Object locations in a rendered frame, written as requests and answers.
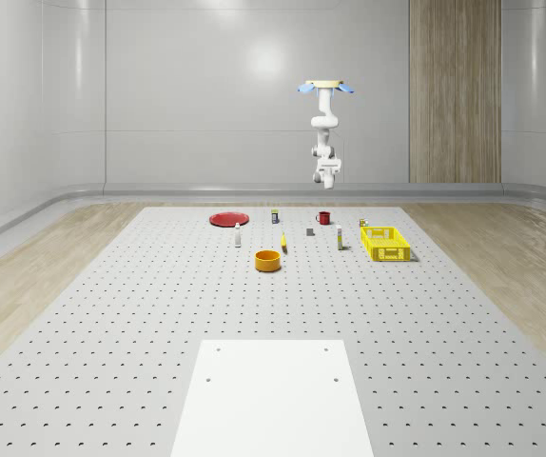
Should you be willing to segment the yellow bowl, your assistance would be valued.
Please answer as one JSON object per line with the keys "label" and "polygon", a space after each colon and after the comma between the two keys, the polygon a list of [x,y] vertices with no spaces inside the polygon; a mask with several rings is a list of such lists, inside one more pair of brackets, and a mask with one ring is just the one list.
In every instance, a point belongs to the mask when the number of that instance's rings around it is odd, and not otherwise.
{"label": "yellow bowl", "polygon": [[281,268],[281,255],[275,250],[260,250],[254,256],[255,269],[262,272],[273,272]]}

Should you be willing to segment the yellow basket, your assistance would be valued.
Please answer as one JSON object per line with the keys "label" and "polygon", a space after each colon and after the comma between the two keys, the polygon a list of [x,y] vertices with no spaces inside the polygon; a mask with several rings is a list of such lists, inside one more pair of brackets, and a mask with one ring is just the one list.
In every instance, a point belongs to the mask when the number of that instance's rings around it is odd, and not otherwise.
{"label": "yellow basket", "polygon": [[410,245],[394,227],[361,227],[361,241],[373,261],[410,261]]}

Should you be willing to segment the white board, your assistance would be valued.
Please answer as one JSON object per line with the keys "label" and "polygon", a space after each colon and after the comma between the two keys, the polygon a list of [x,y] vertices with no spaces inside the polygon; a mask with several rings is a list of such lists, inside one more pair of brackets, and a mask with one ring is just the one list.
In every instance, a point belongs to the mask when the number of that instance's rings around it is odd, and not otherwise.
{"label": "white board", "polygon": [[373,457],[343,341],[202,341],[171,457]]}

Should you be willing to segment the red plate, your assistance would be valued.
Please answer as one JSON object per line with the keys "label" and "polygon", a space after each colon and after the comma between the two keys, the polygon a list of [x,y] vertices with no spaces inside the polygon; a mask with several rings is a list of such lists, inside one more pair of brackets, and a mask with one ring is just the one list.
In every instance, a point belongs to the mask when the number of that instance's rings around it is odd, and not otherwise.
{"label": "red plate", "polygon": [[234,228],[249,222],[249,216],[242,212],[227,211],[213,214],[209,217],[211,225],[222,228]]}

